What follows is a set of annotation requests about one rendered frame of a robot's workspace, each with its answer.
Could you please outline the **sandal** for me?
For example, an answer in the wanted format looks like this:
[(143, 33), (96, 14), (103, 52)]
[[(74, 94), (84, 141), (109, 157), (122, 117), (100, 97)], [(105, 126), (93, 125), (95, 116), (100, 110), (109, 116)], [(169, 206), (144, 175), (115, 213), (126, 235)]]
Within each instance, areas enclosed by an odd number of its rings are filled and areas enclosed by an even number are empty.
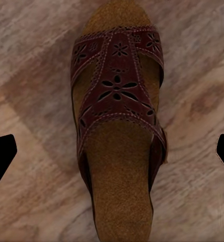
[(74, 42), (70, 88), (77, 160), (100, 242), (148, 242), (154, 179), (167, 164), (157, 118), (164, 59), (135, 0), (106, 0)]

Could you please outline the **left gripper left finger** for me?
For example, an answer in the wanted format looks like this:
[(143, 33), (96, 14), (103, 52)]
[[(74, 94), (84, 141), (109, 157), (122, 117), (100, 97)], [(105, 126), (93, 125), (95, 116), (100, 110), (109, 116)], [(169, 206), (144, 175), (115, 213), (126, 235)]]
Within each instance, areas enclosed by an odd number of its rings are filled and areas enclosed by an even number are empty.
[(0, 180), (17, 154), (17, 145), (13, 134), (0, 137)]

